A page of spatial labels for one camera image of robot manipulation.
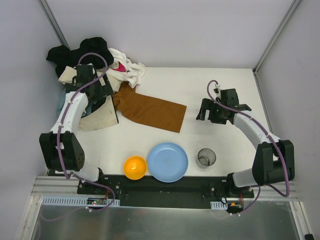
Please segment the beige zip jacket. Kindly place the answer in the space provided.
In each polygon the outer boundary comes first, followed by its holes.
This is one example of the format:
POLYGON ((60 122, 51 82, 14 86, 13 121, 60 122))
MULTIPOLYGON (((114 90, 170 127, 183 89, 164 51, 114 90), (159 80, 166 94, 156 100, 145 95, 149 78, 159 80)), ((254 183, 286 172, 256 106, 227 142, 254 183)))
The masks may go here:
MULTIPOLYGON (((76 70, 70 66, 66 66, 58 81, 62 84, 70 84, 72 77, 76 76, 76 70)), ((106 75, 99 81, 103 87, 107 86, 106 78, 108 79, 113 93, 116 93, 120 89, 121 81, 114 78, 108 70, 106 75)), ((111 96, 107 96, 106 100, 102 101, 102 105, 98 109, 94 110, 94 105, 91 106, 91 114, 89 110, 85 111, 86 115, 81 118, 78 129, 81 131, 95 131, 104 128, 108 128, 119 123, 116 110, 113 106, 113 99, 111 96)))

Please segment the brown cloth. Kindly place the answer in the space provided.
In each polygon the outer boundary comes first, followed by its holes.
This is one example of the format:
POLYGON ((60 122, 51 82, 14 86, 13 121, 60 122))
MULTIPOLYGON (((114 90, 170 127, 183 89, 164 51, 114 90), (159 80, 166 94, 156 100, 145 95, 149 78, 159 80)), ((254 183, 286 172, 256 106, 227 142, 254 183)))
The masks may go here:
POLYGON ((174 133, 181 131, 187 106, 136 93, 127 82, 113 95, 114 106, 128 120, 174 133))

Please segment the black cloth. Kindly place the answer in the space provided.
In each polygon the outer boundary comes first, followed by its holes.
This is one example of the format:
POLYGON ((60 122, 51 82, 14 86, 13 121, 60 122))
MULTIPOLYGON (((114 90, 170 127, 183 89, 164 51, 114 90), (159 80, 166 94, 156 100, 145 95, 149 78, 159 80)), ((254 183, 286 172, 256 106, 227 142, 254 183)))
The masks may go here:
POLYGON ((74 50, 70 50, 65 45, 53 47, 48 51, 46 60, 56 65, 55 72, 60 77, 67 66, 75 67, 79 59, 87 53, 96 53, 102 56, 108 67, 114 63, 114 57, 102 37, 86 38, 80 43, 79 48, 74 50))

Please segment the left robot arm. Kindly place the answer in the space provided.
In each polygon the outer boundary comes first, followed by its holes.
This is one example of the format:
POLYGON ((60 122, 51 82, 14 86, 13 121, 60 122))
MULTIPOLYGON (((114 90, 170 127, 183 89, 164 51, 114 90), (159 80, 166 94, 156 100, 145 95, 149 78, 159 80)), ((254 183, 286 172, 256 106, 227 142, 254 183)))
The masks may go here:
POLYGON ((85 151, 77 139, 80 120, 86 108, 113 94, 104 74, 93 65, 77 65, 76 74, 66 84, 65 99, 59 117, 47 133, 39 137, 44 162, 49 170, 75 176, 82 181, 97 182, 102 171, 85 162, 85 151))

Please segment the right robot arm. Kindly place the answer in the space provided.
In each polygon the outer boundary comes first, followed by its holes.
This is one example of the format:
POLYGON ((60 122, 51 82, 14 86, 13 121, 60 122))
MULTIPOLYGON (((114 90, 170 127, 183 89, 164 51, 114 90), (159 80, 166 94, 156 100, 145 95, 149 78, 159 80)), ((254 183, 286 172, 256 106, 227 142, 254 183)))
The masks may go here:
POLYGON ((282 140, 256 119, 247 104, 239 102, 234 88, 215 88, 216 98, 210 96, 201 102, 198 121, 208 119, 213 124, 230 122, 251 142, 256 152, 252 167, 227 175, 225 191, 237 196, 248 187, 268 186, 283 197, 290 195, 289 182, 295 177, 294 145, 282 140))

